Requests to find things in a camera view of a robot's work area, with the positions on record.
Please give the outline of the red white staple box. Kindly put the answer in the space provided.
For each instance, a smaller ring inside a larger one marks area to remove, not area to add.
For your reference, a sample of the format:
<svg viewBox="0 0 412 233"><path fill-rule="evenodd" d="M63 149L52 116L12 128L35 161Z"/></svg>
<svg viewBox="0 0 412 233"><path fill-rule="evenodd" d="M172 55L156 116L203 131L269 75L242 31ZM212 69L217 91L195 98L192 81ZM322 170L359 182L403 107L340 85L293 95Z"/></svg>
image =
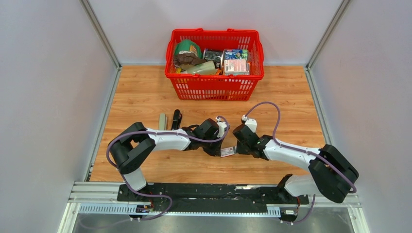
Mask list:
<svg viewBox="0 0 412 233"><path fill-rule="evenodd" d="M220 152L221 152L221 155L220 155L221 158L229 157L229 156L235 155L237 153L236 152L236 147L224 148L224 149L221 149Z"/></svg>

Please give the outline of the black stapler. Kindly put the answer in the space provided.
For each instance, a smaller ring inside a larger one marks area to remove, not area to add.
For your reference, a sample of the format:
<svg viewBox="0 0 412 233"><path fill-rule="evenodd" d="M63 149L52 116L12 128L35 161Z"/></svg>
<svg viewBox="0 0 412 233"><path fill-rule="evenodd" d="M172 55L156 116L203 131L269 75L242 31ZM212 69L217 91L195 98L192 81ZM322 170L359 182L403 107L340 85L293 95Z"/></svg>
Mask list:
<svg viewBox="0 0 412 233"><path fill-rule="evenodd" d="M171 130L177 130L180 128L180 124L182 121L182 113L179 109L175 109L172 117L172 126Z"/></svg>

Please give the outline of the grey-green white stapler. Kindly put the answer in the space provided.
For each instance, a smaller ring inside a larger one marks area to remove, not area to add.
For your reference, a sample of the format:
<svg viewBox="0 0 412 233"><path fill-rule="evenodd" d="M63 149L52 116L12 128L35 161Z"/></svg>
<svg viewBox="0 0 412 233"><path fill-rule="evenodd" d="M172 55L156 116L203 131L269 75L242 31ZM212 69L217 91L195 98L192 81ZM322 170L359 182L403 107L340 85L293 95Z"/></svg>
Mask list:
<svg viewBox="0 0 412 233"><path fill-rule="evenodd" d="M159 115L159 130L164 131L167 129L168 119L165 113Z"/></svg>

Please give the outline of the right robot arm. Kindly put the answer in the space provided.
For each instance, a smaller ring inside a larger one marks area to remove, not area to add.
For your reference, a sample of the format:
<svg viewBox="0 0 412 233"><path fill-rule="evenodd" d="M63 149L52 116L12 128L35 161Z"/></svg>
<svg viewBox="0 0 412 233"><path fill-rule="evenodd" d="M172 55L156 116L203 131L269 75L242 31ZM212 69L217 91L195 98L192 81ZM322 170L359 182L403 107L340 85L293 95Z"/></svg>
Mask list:
<svg viewBox="0 0 412 233"><path fill-rule="evenodd" d="M355 193L358 171L333 145L305 148L278 141L269 135L259 137L245 124L239 125L233 135L240 154L252 155L267 161L281 161L309 172L309 175L287 175L277 190L278 199L290 203L304 194L323 195L335 203L343 203L349 193Z"/></svg>

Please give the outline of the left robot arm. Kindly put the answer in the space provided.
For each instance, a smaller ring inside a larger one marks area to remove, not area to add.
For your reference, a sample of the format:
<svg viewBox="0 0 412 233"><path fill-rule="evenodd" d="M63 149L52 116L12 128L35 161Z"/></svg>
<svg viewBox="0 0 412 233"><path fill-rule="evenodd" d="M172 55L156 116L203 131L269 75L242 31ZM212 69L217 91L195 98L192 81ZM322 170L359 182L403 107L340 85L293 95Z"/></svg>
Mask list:
<svg viewBox="0 0 412 233"><path fill-rule="evenodd" d="M220 156L229 129L229 123L222 116L177 130L154 130L136 122L108 144L106 157L129 184L130 195L136 201L143 201L148 197L149 189L140 167L150 153L202 148L210 156Z"/></svg>

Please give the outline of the red plastic shopping basket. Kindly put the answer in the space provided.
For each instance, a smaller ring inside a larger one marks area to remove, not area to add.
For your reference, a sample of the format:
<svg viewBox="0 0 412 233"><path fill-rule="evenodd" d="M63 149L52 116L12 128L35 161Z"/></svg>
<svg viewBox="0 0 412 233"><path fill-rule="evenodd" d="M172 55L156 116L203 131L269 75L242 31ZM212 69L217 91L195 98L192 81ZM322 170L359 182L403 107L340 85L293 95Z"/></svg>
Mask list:
<svg viewBox="0 0 412 233"><path fill-rule="evenodd" d="M256 30L175 29L165 75L181 100L246 101L264 76Z"/></svg>

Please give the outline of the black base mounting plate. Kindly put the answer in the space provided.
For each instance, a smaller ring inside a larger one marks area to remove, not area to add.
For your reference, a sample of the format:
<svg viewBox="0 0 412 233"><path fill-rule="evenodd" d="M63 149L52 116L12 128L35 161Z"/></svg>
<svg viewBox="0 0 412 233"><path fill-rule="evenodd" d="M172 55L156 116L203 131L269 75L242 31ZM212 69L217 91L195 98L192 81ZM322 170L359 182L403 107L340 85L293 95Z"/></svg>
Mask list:
<svg viewBox="0 0 412 233"><path fill-rule="evenodd" d="M140 194L126 185L119 186L117 200L121 202L147 202L153 211L201 214L271 214L284 217L284 210L274 210L288 205L293 213L286 218L297 217L298 206L309 204L306 195L293 197L283 187L273 185L205 184L205 183L152 183Z"/></svg>

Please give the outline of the pink white packet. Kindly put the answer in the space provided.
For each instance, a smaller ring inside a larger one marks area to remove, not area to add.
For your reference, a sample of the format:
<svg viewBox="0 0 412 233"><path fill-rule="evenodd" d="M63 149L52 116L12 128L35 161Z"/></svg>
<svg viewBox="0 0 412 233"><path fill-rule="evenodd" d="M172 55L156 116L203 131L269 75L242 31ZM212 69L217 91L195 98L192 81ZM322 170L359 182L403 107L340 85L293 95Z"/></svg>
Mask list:
<svg viewBox="0 0 412 233"><path fill-rule="evenodd" d="M244 59L224 60L223 61L224 75L249 75L249 63Z"/></svg>

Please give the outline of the pale green bottle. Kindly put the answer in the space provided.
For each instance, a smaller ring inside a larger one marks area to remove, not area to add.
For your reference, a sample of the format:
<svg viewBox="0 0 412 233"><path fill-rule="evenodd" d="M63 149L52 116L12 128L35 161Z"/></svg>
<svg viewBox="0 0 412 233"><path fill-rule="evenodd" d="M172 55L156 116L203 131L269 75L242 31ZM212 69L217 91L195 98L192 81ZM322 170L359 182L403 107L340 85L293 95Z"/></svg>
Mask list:
<svg viewBox="0 0 412 233"><path fill-rule="evenodd" d="M213 75L216 73L216 67L213 61L206 61L186 70L187 74Z"/></svg>

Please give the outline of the dark patterned packet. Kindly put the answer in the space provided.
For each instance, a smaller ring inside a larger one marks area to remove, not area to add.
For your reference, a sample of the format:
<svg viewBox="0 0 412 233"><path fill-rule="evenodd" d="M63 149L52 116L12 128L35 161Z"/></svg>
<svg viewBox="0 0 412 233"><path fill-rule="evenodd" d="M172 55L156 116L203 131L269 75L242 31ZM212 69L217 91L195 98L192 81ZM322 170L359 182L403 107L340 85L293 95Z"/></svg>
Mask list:
<svg viewBox="0 0 412 233"><path fill-rule="evenodd" d="M215 68L220 69L223 62L223 51L205 48L203 59L206 61L213 61Z"/></svg>

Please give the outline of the brown crumpled bag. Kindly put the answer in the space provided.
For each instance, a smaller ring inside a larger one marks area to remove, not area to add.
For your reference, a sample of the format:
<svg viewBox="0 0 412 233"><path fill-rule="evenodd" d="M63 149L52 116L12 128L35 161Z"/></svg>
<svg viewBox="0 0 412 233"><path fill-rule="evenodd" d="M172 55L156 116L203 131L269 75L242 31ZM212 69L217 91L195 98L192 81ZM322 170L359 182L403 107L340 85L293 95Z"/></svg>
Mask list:
<svg viewBox="0 0 412 233"><path fill-rule="evenodd" d="M180 67L181 65L195 66L202 64L204 62L206 62L205 59L199 58L192 52L177 54L173 57L173 63L177 67Z"/></svg>

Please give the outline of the green snack bag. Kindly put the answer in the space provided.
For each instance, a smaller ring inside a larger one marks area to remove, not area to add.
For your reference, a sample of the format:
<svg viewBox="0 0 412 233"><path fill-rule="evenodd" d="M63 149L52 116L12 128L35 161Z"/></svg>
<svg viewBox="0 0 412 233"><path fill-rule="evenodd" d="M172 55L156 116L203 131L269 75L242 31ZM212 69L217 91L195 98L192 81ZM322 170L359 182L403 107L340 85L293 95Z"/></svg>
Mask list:
<svg viewBox="0 0 412 233"><path fill-rule="evenodd" d="M189 39L182 40L176 45L174 55L179 55L179 54L184 54L184 53L193 53L196 57L201 58L201 59L203 57L200 46Z"/></svg>

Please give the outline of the aluminium frame rail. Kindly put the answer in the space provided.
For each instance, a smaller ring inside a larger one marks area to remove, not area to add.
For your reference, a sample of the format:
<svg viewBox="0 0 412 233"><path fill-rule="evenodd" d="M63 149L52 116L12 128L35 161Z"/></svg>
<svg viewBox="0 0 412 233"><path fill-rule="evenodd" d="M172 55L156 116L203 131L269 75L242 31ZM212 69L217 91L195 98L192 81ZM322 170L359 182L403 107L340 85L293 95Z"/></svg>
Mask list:
<svg viewBox="0 0 412 233"><path fill-rule="evenodd" d="M292 197L275 185L150 183L139 194L123 183L76 182L65 216L112 214L131 217L303 217L308 209L361 210L356 195L334 203L322 195Z"/></svg>

